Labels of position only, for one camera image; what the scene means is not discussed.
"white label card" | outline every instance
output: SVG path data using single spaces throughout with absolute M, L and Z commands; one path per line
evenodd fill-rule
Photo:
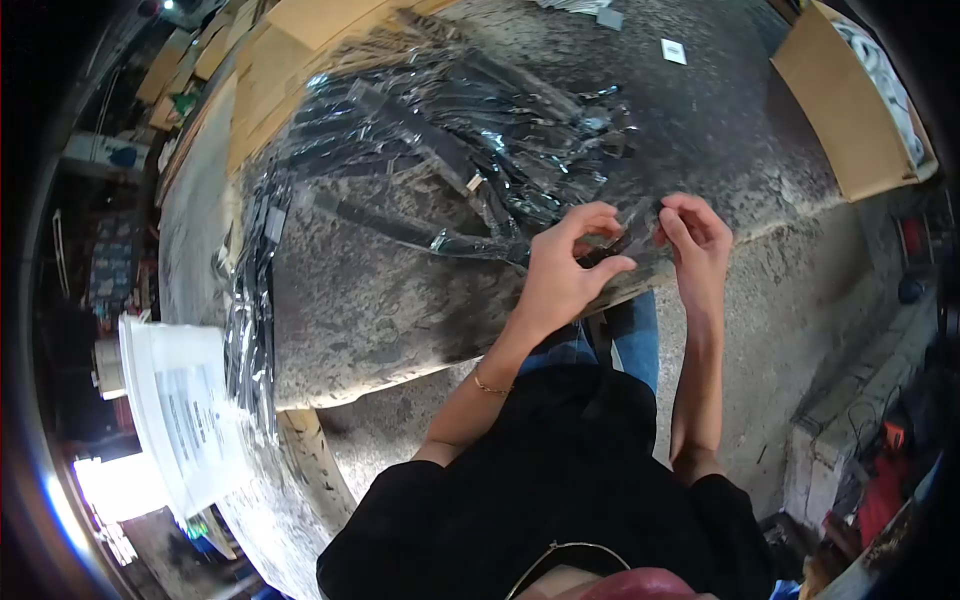
M 686 52 L 684 52 L 683 44 L 670 41 L 669 39 L 661 39 L 660 46 L 663 47 L 663 57 L 665 59 L 686 64 Z

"right hand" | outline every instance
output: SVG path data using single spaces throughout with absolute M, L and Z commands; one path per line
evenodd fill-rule
M 690 331 L 723 332 L 723 293 L 733 234 L 699 196 L 675 193 L 662 200 L 654 242 L 673 246 L 680 299 Z

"left hand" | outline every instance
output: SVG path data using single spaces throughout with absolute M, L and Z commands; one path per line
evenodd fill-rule
M 530 270 L 514 318 L 538 340 L 573 321 L 613 276 L 636 267 L 627 256 L 610 256 L 592 269 L 577 263 L 577 240 L 590 233 L 613 238 L 622 232 L 614 215 L 616 208 L 609 204 L 581 204 L 557 225 L 534 236 Z

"white paper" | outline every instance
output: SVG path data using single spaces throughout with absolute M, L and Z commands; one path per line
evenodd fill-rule
M 250 480 L 216 327 L 119 322 L 133 424 L 178 523 Z
M 684 45 L 671 41 L 669 39 L 661 39 L 660 46 L 663 48 L 663 57 L 672 62 L 678 62 L 680 64 L 686 64 L 686 52 L 684 52 Z

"gold bracelet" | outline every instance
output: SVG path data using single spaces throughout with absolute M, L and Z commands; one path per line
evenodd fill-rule
M 510 386 L 509 390 L 495 390 L 494 388 L 488 388 L 484 384 L 480 383 L 480 378 L 477 377 L 477 373 L 473 373 L 473 383 L 477 384 L 477 387 L 487 392 L 489 394 L 494 394 L 500 397 L 507 397 L 510 395 L 510 392 L 513 390 L 514 386 Z

